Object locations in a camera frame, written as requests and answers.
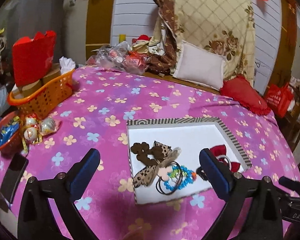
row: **white wall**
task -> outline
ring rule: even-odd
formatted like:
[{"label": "white wall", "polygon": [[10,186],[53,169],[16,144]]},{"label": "white wall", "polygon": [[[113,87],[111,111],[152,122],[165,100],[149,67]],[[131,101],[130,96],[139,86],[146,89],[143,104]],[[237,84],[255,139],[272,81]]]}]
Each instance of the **white wall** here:
[{"label": "white wall", "polygon": [[69,0],[64,0],[64,46],[65,57],[72,58],[76,64],[86,62],[86,22],[89,0],[76,0],[70,7]]},{"label": "white wall", "polygon": [[152,36],[158,7],[153,0],[114,0],[111,44],[119,41],[119,34],[125,34],[127,42],[142,34]]},{"label": "white wall", "polygon": [[[252,0],[256,23],[255,89],[264,93],[278,54],[281,36],[281,0],[260,2]],[[115,0],[111,44],[118,43],[119,34],[126,34],[127,41],[141,34],[152,36],[157,6],[152,0]]]},{"label": "white wall", "polygon": [[278,55],[282,26],[281,0],[252,0],[252,3],[256,23],[256,62],[260,63],[254,88],[263,94]]}]

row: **red paper bag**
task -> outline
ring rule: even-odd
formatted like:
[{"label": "red paper bag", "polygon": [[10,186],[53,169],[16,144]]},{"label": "red paper bag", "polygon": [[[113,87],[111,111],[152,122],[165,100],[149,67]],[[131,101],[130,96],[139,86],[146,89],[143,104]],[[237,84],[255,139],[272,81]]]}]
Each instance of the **red paper bag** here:
[{"label": "red paper bag", "polygon": [[288,89],[288,83],[282,88],[271,85],[265,96],[268,106],[281,118],[286,114],[292,99],[293,94]]},{"label": "red paper bag", "polygon": [[23,37],[12,47],[13,72],[17,87],[43,78],[52,66],[56,33],[37,32],[33,39]]}]

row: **blue gripper pad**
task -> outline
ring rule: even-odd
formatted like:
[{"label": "blue gripper pad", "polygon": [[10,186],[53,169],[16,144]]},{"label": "blue gripper pad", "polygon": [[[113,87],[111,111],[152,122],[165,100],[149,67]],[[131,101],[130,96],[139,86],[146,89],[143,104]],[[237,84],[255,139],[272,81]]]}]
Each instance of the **blue gripper pad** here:
[{"label": "blue gripper pad", "polygon": [[207,148],[201,150],[199,162],[218,198],[227,201],[233,182],[231,171],[220,163]]},{"label": "blue gripper pad", "polygon": [[91,148],[79,163],[71,167],[66,187],[72,203],[82,197],[99,164],[100,153]]}]

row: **leopard print bow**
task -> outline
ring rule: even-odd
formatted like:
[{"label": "leopard print bow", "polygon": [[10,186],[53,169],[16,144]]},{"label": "leopard print bow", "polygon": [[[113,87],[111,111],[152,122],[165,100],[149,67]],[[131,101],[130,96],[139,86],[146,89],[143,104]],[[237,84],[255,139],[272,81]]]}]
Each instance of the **leopard print bow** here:
[{"label": "leopard print bow", "polygon": [[171,150],[171,146],[164,145],[157,141],[154,141],[154,147],[160,146],[162,148],[163,160],[157,162],[156,165],[146,166],[141,171],[139,171],[133,178],[133,185],[135,188],[140,185],[146,187],[152,185],[155,177],[158,174],[159,168],[167,167],[171,162],[174,162],[180,155],[181,149],[179,147]]}]

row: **orange plastic basket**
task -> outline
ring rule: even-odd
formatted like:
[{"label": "orange plastic basket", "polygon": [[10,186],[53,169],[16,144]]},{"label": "orange plastic basket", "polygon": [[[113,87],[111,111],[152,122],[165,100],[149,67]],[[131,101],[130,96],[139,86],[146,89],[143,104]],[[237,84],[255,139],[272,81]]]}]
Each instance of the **orange plastic basket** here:
[{"label": "orange plastic basket", "polygon": [[74,69],[52,79],[26,98],[15,99],[13,93],[10,92],[8,103],[16,106],[20,115],[36,113],[40,119],[44,119],[52,109],[72,95],[73,72]]}]

